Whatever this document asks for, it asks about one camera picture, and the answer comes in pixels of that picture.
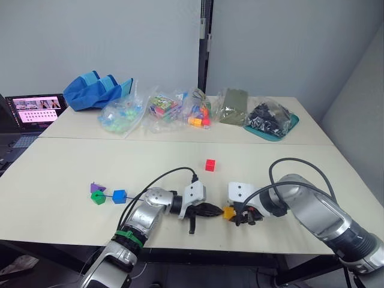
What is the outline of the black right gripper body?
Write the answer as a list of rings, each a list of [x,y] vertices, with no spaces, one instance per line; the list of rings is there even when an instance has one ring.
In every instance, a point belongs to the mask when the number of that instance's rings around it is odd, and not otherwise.
[[[246,210],[242,213],[240,223],[255,225],[258,221],[263,220],[263,215],[254,207],[247,207]]]

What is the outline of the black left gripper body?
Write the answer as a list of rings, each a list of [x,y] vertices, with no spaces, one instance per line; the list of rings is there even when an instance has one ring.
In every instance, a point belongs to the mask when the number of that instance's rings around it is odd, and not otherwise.
[[[189,234],[193,235],[196,230],[196,217],[198,216],[198,213],[200,212],[200,205],[191,205],[187,208],[186,211],[186,217],[190,221],[189,225]]]

